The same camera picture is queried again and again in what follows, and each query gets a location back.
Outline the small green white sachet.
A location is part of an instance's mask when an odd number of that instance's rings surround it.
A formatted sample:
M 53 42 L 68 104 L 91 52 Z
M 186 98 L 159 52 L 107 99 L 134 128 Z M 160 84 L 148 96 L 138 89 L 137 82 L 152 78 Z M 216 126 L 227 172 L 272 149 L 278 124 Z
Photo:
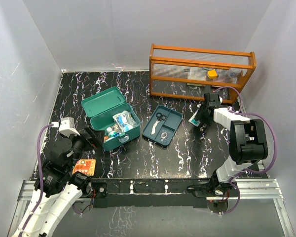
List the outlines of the small green white sachet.
M 198 127 L 200 125 L 201 121 L 196 121 L 194 119 L 196 112 L 192 115 L 192 117 L 188 120 L 188 122 L 190 122 L 192 125 Z

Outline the white green bottle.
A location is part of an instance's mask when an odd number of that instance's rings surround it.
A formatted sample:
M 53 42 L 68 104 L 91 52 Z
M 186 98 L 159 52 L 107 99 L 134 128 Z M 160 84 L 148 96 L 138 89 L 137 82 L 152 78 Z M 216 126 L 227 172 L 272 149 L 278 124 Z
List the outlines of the white green bottle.
M 115 138 L 115 137 L 117 137 L 117 136 L 119 136 L 121 134 L 120 132 L 116 132 L 115 130 L 113 130 L 111 127 L 108 127 L 106 129 L 106 131 L 108 133 L 106 141 L 108 141 L 108 140 L 110 140 L 112 138 Z

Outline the teal medicine kit box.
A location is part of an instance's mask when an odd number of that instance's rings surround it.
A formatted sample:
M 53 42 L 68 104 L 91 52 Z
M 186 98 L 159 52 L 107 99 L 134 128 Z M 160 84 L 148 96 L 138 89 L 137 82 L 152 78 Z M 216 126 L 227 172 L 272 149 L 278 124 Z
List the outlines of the teal medicine kit box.
M 117 87 L 111 87 L 81 103 L 94 130 L 103 130 L 108 139 L 103 143 L 109 152 L 140 136 L 140 120 Z

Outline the white blue gauze packet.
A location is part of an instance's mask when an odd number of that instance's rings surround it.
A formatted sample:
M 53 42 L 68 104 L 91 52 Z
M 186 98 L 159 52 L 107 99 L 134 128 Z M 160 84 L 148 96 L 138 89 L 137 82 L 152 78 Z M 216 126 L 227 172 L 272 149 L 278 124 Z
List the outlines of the white blue gauze packet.
M 127 131 L 132 130 L 134 128 L 134 126 L 132 124 L 130 124 L 126 119 L 123 119 L 123 118 L 119 118 L 117 120 L 117 124 L 119 125 L 119 127 L 121 128 L 121 130 L 123 132 L 127 132 Z

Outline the clear plastic vial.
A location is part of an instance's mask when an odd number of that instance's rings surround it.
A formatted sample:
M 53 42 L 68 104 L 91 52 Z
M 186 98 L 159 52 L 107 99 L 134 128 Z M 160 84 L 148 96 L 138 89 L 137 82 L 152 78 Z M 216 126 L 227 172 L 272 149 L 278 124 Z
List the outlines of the clear plastic vial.
M 137 123 L 136 121 L 133 119 L 131 113 L 129 111 L 123 111 L 121 113 L 115 114 L 113 116 L 113 119 L 115 120 L 115 122 L 117 122 L 117 120 L 121 118 L 121 119 L 126 119 L 130 124 L 132 124 L 133 126 L 135 126 Z

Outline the blue divided tray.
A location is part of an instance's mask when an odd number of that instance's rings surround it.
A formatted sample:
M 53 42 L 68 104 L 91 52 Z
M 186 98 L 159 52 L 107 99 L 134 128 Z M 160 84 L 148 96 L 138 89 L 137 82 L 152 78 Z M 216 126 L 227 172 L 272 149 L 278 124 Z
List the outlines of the blue divided tray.
M 151 135 L 151 129 L 153 124 L 156 122 L 156 114 L 158 112 L 161 112 L 162 114 L 166 115 L 167 118 L 166 120 L 163 120 L 158 124 L 155 133 Z M 158 105 L 143 129 L 143 137 L 152 142 L 155 142 L 156 144 L 162 147 L 168 147 L 176 131 L 178 130 L 182 120 L 183 115 L 181 113 L 168 107 Z M 162 132 L 168 133 L 167 138 L 161 139 Z

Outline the black handled scissors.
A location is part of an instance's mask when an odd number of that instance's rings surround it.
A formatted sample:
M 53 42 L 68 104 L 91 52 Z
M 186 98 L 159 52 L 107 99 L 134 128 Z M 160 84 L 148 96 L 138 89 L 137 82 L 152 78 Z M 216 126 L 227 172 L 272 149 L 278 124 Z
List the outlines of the black handled scissors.
M 161 121 L 166 120 L 166 118 L 167 118 L 167 116 L 162 114 L 161 112 L 158 112 L 156 114 L 156 117 L 157 117 L 156 122 L 153 124 L 152 129 L 151 129 L 151 135 L 153 135 L 155 133 L 155 130 L 156 130 L 156 127 L 158 126 L 158 124 Z

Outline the clear tape roll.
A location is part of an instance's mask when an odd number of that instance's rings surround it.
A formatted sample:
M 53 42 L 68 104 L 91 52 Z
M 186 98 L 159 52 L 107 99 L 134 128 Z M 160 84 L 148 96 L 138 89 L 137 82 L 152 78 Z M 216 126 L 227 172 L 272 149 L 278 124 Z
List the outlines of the clear tape roll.
M 167 132 L 162 132 L 161 133 L 161 139 L 165 139 L 165 138 L 167 138 L 167 136 L 168 136 Z

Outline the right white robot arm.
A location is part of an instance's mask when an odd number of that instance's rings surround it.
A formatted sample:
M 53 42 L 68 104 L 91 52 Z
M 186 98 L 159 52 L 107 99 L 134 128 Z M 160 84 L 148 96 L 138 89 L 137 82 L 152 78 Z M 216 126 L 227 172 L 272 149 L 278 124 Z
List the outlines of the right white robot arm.
M 233 188 L 237 175 L 252 164 L 267 158 L 268 145 L 263 120 L 232 113 L 222 105 L 218 93 L 204 94 L 204 101 L 201 102 L 195 119 L 202 125 L 215 122 L 229 131 L 229 156 L 223 165 L 213 172 L 208 183 L 187 188 L 194 195 L 197 192 L 223 195 Z

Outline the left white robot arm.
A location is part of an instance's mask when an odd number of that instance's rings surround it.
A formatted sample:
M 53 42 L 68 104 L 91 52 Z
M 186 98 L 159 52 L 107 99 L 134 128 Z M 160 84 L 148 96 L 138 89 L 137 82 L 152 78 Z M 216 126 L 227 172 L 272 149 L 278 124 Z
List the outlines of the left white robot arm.
M 61 140 L 56 141 L 51 158 L 40 157 L 40 140 L 43 132 L 57 127 Z M 75 171 L 74 167 L 86 151 L 102 147 L 104 130 L 90 126 L 81 131 L 58 122 L 44 126 L 37 138 L 37 167 L 39 177 L 34 183 L 30 204 L 14 232 L 15 237 L 50 237 L 72 205 L 91 194 L 90 175 Z

